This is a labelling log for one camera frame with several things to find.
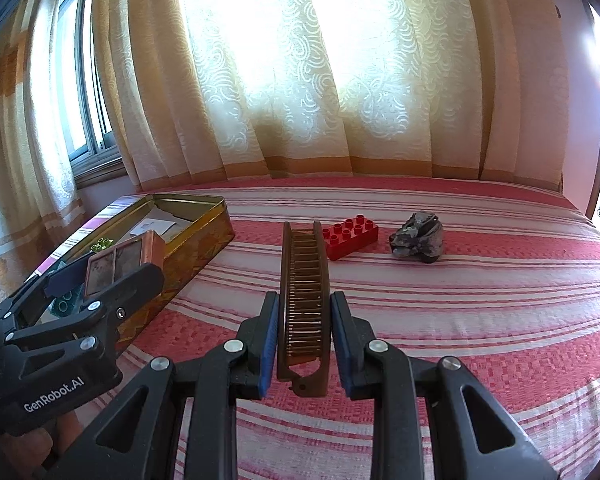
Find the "pink wall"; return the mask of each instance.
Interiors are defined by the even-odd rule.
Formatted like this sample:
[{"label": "pink wall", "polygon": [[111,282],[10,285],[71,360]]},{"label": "pink wall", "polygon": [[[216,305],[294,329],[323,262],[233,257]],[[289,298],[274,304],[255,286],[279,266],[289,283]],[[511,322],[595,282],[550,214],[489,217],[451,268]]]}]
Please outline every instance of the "pink wall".
[{"label": "pink wall", "polygon": [[135,193],[134,187],[126,175],[78,190],[87,218],[92,218],[115,199],[133,193]]}]

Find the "metal tin box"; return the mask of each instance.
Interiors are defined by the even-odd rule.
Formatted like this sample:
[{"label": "metal tin box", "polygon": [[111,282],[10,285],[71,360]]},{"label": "metal tin box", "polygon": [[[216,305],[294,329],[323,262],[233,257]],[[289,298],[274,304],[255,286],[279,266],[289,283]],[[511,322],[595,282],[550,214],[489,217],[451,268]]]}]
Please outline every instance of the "metal tin box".
[{"label": "metal tin box", "polygon": [[164,288],[154,298],[119,328],[120,339],[116,346],[122,352],[141,330],[158,315],[200,269],[211,261],[233,238],[229,214],[221,196],[197,196],[184,193],[155,193],[139,198],[137,202],[113,216],[74,245],[62,260],[68,262],[82,254],[100,238],[117,242],[154,207],[175,217],[190,221],[164,250]]}]

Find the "red striped bedspread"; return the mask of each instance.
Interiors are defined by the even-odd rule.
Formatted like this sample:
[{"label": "red striped bedspread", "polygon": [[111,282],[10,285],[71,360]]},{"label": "red striped bedspread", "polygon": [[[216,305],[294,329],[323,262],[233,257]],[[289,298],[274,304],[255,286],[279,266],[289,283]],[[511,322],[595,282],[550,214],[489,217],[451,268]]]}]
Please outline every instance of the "red striped bedspread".
[{"label": "red striped bedspread", "polygon": [[[256,316],[280,278],[282,222],[325,224],[364,214],[379,241],[330,262],[331,290],[354,316],[410,356],[452,354],[512,413],[564,480],[600,458],[600,235],[562,196],[513,184],[429,178],[311,178],[221,183],[235,240],[119,359],[123,384],[83,406],[88,421],[153,356],[197,357]],[[123,197],[51,258],[136,198]],[[395,260],[388,235],[411,213],[436,213],[445,254]],[[372,403],[350,402],[332,356],[330,392],[299,399],[275,379],[263,402],[238,402],[242,479],[368,479]],[[428,478],[429,429],[422,421]],[[182,473],[186,430],[178,456]]]}]

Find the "lace curtain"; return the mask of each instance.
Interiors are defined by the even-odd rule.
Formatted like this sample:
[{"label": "lace curtain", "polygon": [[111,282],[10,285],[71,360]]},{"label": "lace curtain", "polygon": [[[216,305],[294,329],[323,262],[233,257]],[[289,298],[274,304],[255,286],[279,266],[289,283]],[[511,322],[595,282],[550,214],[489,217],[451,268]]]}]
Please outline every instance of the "lace curtain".
[{"label": "lace curtain", "polygon": [[0,301],[84,222],[52,109],[58,5],[22,0],[0,34]]},{"label": "lace curtain", "polygon": [[[143,190],[322,173],[557,189],[566,70],[551,12],[551,0],[93,2],[107,111]],[[540,110],[552,139],[534,127]]]}]

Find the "comb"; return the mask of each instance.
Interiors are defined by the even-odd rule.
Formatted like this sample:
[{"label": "comb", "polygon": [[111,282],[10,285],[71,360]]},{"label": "comb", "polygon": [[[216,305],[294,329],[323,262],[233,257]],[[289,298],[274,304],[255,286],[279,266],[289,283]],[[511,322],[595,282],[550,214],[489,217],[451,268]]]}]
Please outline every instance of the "comb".
[{"label": "comb", "polygon": [[[323,397],[329,382],[331,351],[330,287],[320,222],[310,230],[292,230],[285,222],[278,311],[280,381],[291,381],[299,397]],[[320,359],[318,369],[301,376],[290,367]]]}]

